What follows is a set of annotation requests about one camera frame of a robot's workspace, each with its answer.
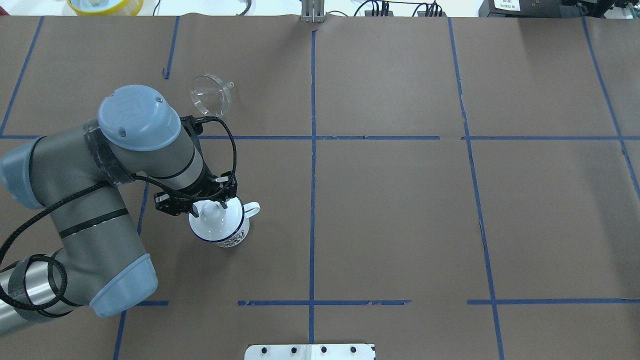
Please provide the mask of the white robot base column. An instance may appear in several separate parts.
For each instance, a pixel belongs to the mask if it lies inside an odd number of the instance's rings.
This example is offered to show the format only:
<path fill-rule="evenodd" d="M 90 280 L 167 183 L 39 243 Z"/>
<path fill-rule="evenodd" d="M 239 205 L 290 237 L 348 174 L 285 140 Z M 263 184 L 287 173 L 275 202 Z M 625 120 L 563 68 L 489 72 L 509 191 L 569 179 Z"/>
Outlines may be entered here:
<path fill-rule="evenodd" d="M 245 360 L 375 360 L 374 344 L 254 344 L 245 353 Z"/>

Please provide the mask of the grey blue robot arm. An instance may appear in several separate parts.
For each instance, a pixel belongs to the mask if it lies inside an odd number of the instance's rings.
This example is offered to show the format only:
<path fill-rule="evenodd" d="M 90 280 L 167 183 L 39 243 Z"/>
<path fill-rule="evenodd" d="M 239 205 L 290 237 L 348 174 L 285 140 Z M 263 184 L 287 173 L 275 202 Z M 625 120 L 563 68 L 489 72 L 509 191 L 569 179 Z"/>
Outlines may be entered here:
<path fill-rule="evenodd" d="M 235 196 L 236 169 L 216 176 L 199 142 L 202 126 L 219 116 L 178 116 L 157 90 L 140 84 L 115 89 L 97 116 L 80 127 L 37 137 L 1 157 L 1 184 L 38 213 L 14 230 L 10 247 L 50 216 L 62 242 L 1 271 L 1 335 L 62 318 L 89 306 L 111 317 L 157 290 L 151 256 L 119 187 L 146 182 L 160 188 L 155 207 L 196 215 L 196 202 Z"/>

